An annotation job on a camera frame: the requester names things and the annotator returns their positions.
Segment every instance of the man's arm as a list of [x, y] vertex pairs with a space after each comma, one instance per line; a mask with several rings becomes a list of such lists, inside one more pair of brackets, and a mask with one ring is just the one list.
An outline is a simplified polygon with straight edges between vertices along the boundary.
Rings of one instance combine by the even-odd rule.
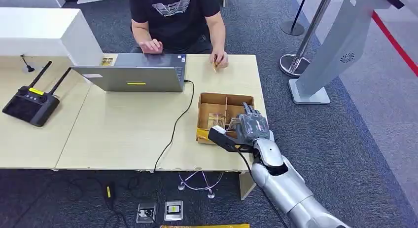
[[209, 27], [210, 41], [212, 42], [213, 52], [210, 61], [215, 62], [220, 68], [228, 66], [228, 55], [225, 52], [225, 24], [220, 12], [210, 17], [205, 17]]
[[139, 23], [132, 19], [132, 33], [143, 53], [157, 54], [163, 51], [163, 44], [151, 38], [148, 31], [148, 22]]

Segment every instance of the laptop lid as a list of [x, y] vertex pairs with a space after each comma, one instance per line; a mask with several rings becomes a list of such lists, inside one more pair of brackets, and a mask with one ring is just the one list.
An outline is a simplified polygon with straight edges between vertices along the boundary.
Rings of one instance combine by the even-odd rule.
[[72, 69], [104, 91], [183, 91], [175, 67], [73, 66]]

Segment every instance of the wooden desk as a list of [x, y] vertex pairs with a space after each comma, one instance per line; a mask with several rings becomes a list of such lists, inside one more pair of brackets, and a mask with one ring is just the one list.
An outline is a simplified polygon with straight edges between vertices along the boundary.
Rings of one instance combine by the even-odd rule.
[[[26, 60], [39, 68], [49, 60], [53, 62], [35, 85], [36, 89], [47, 92], [71, 65], [68, 57], [27, 57]], [[0, 57], [0, 62], [0, 109], [3, 109], [17, 89], [32, 82], [39, 69], [23, 73], [20, 57]], [[0, 113], [0, 168], [55, 169], [89, 87], [83, 77], [70, 72], [55, 92], [61, 103], [42, 128]]]
[[[208, 58], [187, 56], [186, 79], [195, 83], [193, 103], [178, 122], [173, 143], [161, 157], [157, 170], [247, 172], [238, 154], [196, 142], [197, 105], [201, 92], [251, 95], [256, 108], [266, 115], [255, 56], [230, 55], [230, 66], [218, 73]], [[0, 60], [7, 63], [0, 69], [3, 108], [38, 71], [24, 74], [19, 57]], [[71, 63], [65, 57], [36, 57], [31, 62], [42, 66], [48, 60], [53, 64], [35, 86], [45, 91]], [[56, 95], [61, 104], [42, 128], [0, 114], [0, 168], [152, 171], [170, 140], [175, 120], [190, 102], [192, 85], [187, 83], [182, 93], [104, 92], [70, 72]], [[248, 173], [240, 174], [242, 198], [254, 186]]]
[[[266, 115], [256, 58], [230, 55], [230, 66], [218, 73], [208, 58], [187, 56], [186, 79], [195, 83], [193, 103], [177, 123], [173, 143], [157, 170], [248, 171], [238, 154], [198, 144], [195, 137], [201, 92], [251, 95]], [[152, 171], [191, 95], [190, 83], [182, 93], [104, 92], [93, 85], [56, 168]], [[253, 187], [252, 180], [247, 184]]]

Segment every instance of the black remote controller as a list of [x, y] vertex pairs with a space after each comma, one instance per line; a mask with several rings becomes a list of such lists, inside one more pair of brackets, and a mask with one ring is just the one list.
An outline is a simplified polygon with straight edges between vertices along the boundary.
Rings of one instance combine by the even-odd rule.
[[49, 61], [29, 86], [19, 88], [2, 112], [32, 125], [42, 127], [60, 103], [60, 100], [53, 96], [55, 90], [71, 70], [71, 68], [68, 68], [48, 93], [33, 88], [51, 64], [52, 62]]

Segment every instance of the laptop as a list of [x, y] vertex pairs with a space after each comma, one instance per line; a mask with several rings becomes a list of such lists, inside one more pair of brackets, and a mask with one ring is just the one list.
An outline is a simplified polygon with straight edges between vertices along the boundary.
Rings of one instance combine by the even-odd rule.
[[114, 66], [73, 66], [104, 91], [182, 92], [185, 54], [118, 54]]

